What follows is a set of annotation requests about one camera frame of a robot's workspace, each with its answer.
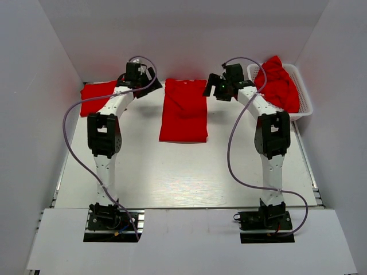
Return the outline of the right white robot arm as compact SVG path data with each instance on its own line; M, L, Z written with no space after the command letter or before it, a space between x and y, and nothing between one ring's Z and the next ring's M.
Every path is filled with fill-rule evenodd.
M290 117L267 102L255 84L245 80L240 64L222 65L221 75L211 73L203 92L217 100L231 101L235 98L247 108L256 120L254 144L260 155L263 185L260 206L257 211L236 214L235 220L241 230L279 230L286 217L286 204L282 190L282 167L290 146Z

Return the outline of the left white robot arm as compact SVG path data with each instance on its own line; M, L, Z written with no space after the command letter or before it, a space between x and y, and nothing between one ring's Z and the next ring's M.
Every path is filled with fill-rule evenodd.
M100 110L87 116L88 148L98 177L97 202L91 205L91 210L96 220L108 229L115 229L122 222L115 187L116 157L123 143L119 119L134 99L161 87L152 67L139 58L130 60L126 72L118 77L112 96Z

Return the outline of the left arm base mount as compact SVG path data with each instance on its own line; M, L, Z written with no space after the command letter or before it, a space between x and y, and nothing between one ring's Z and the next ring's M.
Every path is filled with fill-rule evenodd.
M124 211L117 211L114 215L109 213L95 214L89 211L84 231L85 243L137 243L134 226L138 238L143 233L144 211L130 212L132 221Z

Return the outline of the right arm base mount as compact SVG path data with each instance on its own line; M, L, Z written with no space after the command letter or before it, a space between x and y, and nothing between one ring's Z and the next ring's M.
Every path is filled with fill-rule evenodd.
M293 226L288 211L282 217L265 222L258 211L241 211L233 216L239 223L241 244L294 243Z

